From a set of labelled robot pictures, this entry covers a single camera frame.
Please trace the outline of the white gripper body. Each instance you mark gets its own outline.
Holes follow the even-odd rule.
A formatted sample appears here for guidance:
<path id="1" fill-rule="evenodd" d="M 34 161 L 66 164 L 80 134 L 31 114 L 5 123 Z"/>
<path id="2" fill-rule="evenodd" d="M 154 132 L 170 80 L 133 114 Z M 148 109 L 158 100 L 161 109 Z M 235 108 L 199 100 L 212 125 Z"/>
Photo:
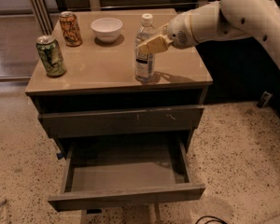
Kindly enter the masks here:
<path id="1" fill-rule="evenodd" d="M 198 42 L 194 38 L 191 26 L 191 12 L 183 12 L 170 20 L 167 35 L 176 49 L 195 47 Z"/>

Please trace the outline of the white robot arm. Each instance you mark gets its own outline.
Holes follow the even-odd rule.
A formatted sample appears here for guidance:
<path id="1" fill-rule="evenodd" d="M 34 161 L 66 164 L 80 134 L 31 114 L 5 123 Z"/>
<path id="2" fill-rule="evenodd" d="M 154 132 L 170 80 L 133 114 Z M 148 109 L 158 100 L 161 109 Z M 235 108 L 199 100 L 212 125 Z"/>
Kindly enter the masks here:
<path id="1" fill-rule="evenodd" d="M 187 49 L 206 41 L 255 38 L 280 70 L 280 8 L 274 0 L 218 0 L 181 13 L 138 48 L 142 53 Z"/>

